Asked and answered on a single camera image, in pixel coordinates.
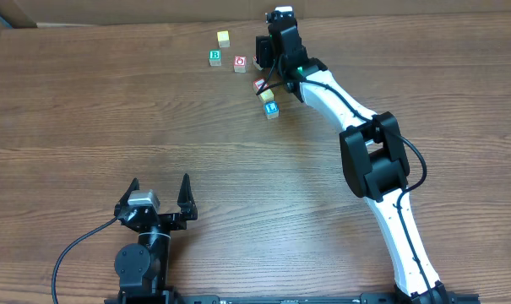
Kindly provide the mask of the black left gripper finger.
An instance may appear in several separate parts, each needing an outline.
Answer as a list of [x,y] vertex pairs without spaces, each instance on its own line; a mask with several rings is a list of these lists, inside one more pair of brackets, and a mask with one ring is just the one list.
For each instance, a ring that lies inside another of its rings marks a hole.
[[182,178],[182,185],[178,194],[177,205],[182,214],[195,214],[196,203],[193,198],[190,177],[187,173]]
[[121,198],[119,199],[117,205],[118,206],[125,206],[128,204],[128,200],[129,200],[129,197],[130,195],[132,194],[133,191],[138,191],[139,190],[139,180],[137,178],[134,178],[127,191],[121,196]]

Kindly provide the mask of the red M wooden block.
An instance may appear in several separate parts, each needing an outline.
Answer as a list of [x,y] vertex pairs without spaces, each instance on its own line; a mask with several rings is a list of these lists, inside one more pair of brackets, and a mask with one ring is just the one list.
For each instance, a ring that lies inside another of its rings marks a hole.
[[260,64],[258,63],[258,59],[256,56],[253,56],[253,65],[254,67],[258,70],[258,71],[262,71],[263,68],[260,66]]

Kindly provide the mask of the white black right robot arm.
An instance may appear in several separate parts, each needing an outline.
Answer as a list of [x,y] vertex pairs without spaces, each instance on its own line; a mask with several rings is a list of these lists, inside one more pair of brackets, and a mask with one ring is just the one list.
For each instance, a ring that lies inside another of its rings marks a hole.
[[322,114],[339,133],[345,181],[373,212],[394,268],[399,303],[448,303],[447,291],[431,265],[410,206],[408,150],[397,118],[377,114],[357,102],[302,44],[289,7],[266,15],[269,33],[256,39],[256,61],[280,77],[279,85]]

